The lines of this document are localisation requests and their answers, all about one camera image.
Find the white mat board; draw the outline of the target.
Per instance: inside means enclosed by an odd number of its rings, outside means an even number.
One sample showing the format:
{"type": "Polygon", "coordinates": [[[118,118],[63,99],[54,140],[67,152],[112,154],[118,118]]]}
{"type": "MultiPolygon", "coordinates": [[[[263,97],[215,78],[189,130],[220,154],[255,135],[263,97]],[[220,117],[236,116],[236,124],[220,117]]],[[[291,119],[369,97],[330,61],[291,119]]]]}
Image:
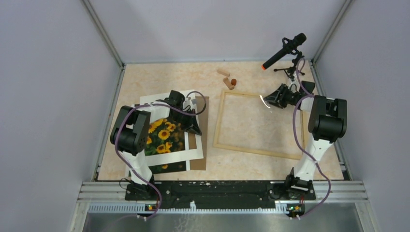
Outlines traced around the white mat board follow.
{"type": "Polygon", "coordinates": [[[153,174],[206,170],[208,99],[193,89],[140,97],[140,103],[164,103],[195,116],[161,107],[148,129],[145,156],[153,174]]]}

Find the light wooden picture frame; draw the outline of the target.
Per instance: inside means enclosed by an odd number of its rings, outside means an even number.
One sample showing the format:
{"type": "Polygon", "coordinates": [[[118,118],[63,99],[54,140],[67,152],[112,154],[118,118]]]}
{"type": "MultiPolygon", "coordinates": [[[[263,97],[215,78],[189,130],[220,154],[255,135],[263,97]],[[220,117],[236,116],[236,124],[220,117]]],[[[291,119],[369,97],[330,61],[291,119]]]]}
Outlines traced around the light wooden picture frame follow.
{"type": "Polygon", "coordinates": [[[302,113],[293,107],[266,106],[259,94],[224,90],[221,92],[213,146],[238,152],[301,158],[293,136],[293,119],[299,142],[304,141],[302,113]]]}

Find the sunflower photo print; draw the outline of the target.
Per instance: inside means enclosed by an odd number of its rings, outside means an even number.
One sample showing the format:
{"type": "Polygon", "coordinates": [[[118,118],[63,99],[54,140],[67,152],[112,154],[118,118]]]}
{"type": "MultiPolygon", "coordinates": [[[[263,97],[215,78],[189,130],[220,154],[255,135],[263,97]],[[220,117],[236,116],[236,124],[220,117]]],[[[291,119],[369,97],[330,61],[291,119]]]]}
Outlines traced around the sunflower photo print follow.
{"type": "MultiPolygon", "coordinates": [[[[180,124],[171,118],[159,119],[150,124],[145,150],[147,157],[164,154],[167,158],[172,158],[176,152],[184,150],[185,132],[180,124]]],[[[153,174],[182,172],[187,170],[187,162],[151,165],[149,168],[153,174]]]]}

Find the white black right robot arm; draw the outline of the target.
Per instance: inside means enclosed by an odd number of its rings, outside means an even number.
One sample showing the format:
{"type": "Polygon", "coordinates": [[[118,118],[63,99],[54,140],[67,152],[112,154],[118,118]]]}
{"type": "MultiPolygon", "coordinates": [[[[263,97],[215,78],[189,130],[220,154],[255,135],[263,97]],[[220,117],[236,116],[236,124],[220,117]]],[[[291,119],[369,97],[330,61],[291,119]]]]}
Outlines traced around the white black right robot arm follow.
{"type": "Polygon", "coordinates": [[[313,177],[318,164],[328,148],[342,138],[347,130],[347,101],[315,95],[315,83],[302,81],[299,91],[293,92],[282,84],[268,96],[261,97],[266,107],[283,109],[288,105],[297,111],[310,114],[307,129],[308,145],[302,148],[302,157],[287,175],[283,192],[289,199],[296,200],[305,196],[314,199],[313,177]]]}

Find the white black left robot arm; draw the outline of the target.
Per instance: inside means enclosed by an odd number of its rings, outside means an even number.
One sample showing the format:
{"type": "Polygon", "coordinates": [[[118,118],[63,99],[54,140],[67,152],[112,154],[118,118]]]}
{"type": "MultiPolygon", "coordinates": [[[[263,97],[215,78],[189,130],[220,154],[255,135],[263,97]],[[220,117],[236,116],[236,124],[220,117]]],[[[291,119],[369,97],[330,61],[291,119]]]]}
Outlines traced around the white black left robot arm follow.
{"type": "Polygon", "coordinates": [[[127,186],[129,200],[162,201],[160,190],[154,184],[154,176],[146,160],[145,148],[148,143],[151,123],[170,117],[181,124],[184,132],[202,135],[196,117],[202,114],[202,108],[195,104],[193,97],[197,92],[184,95],[172,90],[169,96],[135,107],[122,106],[110,134],[110,143],[114,145],[117,156],[131,172],[127,186]]]}

